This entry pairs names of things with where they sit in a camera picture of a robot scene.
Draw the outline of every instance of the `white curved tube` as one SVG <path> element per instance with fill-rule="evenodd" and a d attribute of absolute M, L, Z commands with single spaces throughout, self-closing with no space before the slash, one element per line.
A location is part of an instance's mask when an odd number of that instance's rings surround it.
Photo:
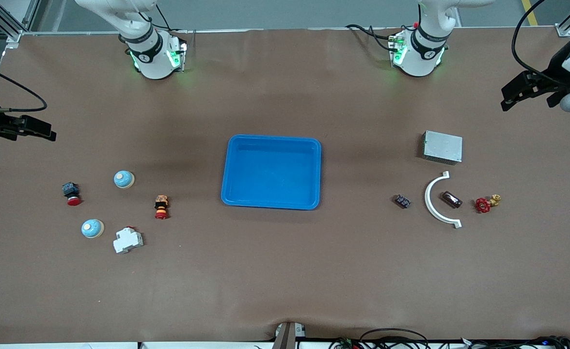
<path fill-rule="evenodd" d="M 449 171 L 442 172 L 442 176 L 434 179 L 433 181 L 431 181 L 429 183 L 429 185 L 427 185 L 427 189 L 425 190 L 425 205 L 427 206 L 427 210 L 429 210 L 429 212 L 432 214 L 432 216 L 436 217 L 436 219 L 438 219 L 439 221 L 444 222 L 444 223 L 453 224 L 453 225 L 455 225 L 455 229 L 462 228 L 462 222 L 460 222 L 460 220 L 450 219 L 450 218 L 443 216 L 442 214 L 438 213 L 436 208 L 434 208 L 434 205 L 431 204 L 431 187 L 433 187 L 437 181 L 440 181 L 442 179 L 447 179 L 447 178 L 449 178 Z"/>

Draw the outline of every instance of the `brown table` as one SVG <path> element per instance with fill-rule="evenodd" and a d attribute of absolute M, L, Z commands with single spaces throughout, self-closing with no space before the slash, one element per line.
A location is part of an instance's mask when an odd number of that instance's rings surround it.
<path fill-rule="evenodd" d="M 570 336 L 570 114 L 544 98 L 501 111 L 521 70 L 512 32 L 456 30 L 427 78 L 348 31 L 189 35 L 188 70 L 161 81 L 114 35 L 23 37 L 1 71 L 46 98 L 35 115 L 59 136 L 0 140 L 0 342 L 261 340 L 284 320 L 309 336 Z M 526 28 L 518 49 L 543 67 L 564 42 Z M 0 104 L 37 102 L 0 80 Z M 464 137 L 464 162 L 418 158 L 425 130 Z M 223 204 L 237 133 L 322 142 L 318 208 Z M 122 169 L 128 190 L 112 183 Z M 436 207 L 459 230 L 423 203 L 445 170 L 434 195 L 466 203 Z M 80 206 L 65 205 L 67 181 Z M 170 219 L 154 219 L 157 194 Z M 472 200 L 491 194 L 501 205 L 477 214 Z M 102 236 L 81 235 L 89 218 Z M 117 255 L 126 225 L 145 246 Z"/>

